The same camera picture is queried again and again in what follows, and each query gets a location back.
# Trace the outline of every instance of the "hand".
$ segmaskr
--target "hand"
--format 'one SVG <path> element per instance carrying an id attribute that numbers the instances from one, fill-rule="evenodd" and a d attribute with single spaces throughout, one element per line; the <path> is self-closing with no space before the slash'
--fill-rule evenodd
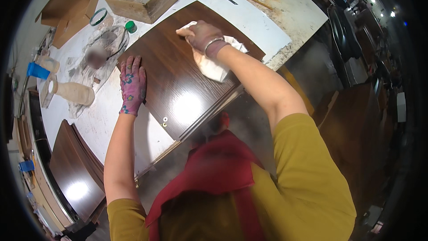
<path id="1" fill-rule="evenodd" d="M 142 101 L 146 98 L 147 77 L 144 67 L 140 67 L 141 57 L 129 56 L 120 64 L 120 88 L 123 104 L 119 114 L 137 116 Z"/>
<path id="2" fill-rule="evenodd" d="M 218 51 L 228 45 L 228 43 L 217 40 L 209 44 L 208 42 L 213 39 L 223 37 L 223 34 L 220 29 L 214 27 L 213 25 L 206 23 L 204 21 L 198 21 L 196 25 L 192 25 L 187 30 L 177 30 L 177 34 L 184 36 L 186 41 L 198 52 L 204 54 L 208 58 L 215 59 L 217 57 Z"/>

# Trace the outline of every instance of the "concrete floor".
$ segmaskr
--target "concrete floor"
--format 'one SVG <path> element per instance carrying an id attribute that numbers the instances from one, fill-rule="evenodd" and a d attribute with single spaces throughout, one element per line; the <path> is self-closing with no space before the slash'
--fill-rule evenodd
<path id="1" fill-rule="evenodd" d="M 330 59 L 329 36 L 326 27 L 321 28 L 285 64 L 306 94 L 314 108 L 323 95 L 331 90 L 342 89 L 335 68 Z M 358 69 L 359 62 L 352 62 Z M 263 109 L 249 94 L 242 94 L 229 104 L 225 111 L 230 118 L 229 130 L 249 145 L 265 168 L 275 175 L 273 143 L 268 118 Z M 206 132 L 207 125 L 196 131 Z M 148 213 L 157 194 L 183 169 L 190 150 L 192 137 L 163 158 L 151 171 L 142 177 L 138 194 Z M 109 240 L 108 217 L 106 211 L 99 218 L 100 225 L 88 240 Z"/>

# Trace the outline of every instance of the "silver bangle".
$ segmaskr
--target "silver bangle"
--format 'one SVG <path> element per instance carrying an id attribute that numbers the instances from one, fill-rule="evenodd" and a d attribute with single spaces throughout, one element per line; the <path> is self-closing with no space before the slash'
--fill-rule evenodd
<path id="1" fill-rule="evenodd" d="M 205 56 L 207 56 L 207 48 L 208 48 L 208 46 L 209 46 L 209 45 L 211 45 L 213 42 L 218 41 L 218 40 L 222 40 L 222 41 L 224 41 L 224 37 L 217 37 L 217 38 L 215 38 L 215 39 L 213 39 L 213 40 L 210 40 L 210 41 L 207 43 L 207 45 L 205 46 L 205 48 L 204 48 L 204 55 L 205 55 Z"/>

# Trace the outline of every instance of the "table surface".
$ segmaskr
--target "table surface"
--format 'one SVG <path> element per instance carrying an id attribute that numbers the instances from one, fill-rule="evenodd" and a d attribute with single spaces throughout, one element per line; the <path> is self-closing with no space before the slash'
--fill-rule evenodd
<path id="1" fill-rule="evenodd" d="M 138 30 L 130 34 L 128 47 L 160 21 L 193 1 L 195 0 L 177 1 L 152 25 L 135 22 Z M 249 0 L 234 0 L 238 6 L 227 0 L 199 1 L 225 17 L 256 43 L 266 54 L 262 62 L 274 71 L 278 70 L 327 21 L 327 16 L 311 0 L 259 0 L 274 10 L 269 10 Z M 114 17 L 115 25 L 124 25 L 129 20 L 111 13 L 105 0 L 99 0 L 97 9 L 99 8 L 107 8 Z M 50 48 L 50 56 L 58 60 L 61 65 L 57 73 L 59 82 L 66 80 L 67 59 L 69 57 L 81 59 L 82 49 L 93 32 L 94 29 L 87 25 L 61 49 Z M 76 119 L 69 117 L 67 101 L 57 95 L 54 95 L 47 109 L 41 109 L 51 149 L 54 146 L 61 121 L 67 119 L 70 124 L 75 123 L 94 155 L 101 163 L 104 163 L 108 143 L 121 108 L 119 74 L 119 70 L 115 68 L 110 78 L 96 94 L 94 103 Z M 40 92 L 44 81 L 38 79 L 37 85 Z M 135 175 L 138 177 L 157 162 L 165 151 L 170 150 L 178 142 L 164 131 L 145 106 L 142 106 L 138 112 L 134 130 Z"/>

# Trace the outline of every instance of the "green lid jar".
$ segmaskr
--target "green lid jar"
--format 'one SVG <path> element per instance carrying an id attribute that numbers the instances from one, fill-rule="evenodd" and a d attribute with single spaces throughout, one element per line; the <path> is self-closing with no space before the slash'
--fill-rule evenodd
<path id="1" fill-rule="evenodd" d="M 134 23 L 133 21 L 129 21 L 129 22 L 127 22 L 127 23 L 125 24 L 125 28 L 126 28 L 126 30 L 128 30 L 128 32 L 130 32 L 131 34 L 132 34 L 132 33 L 135 33 L 135 31 L 136 31 L 136 25 L 135 25 L 135 23 Z"/>

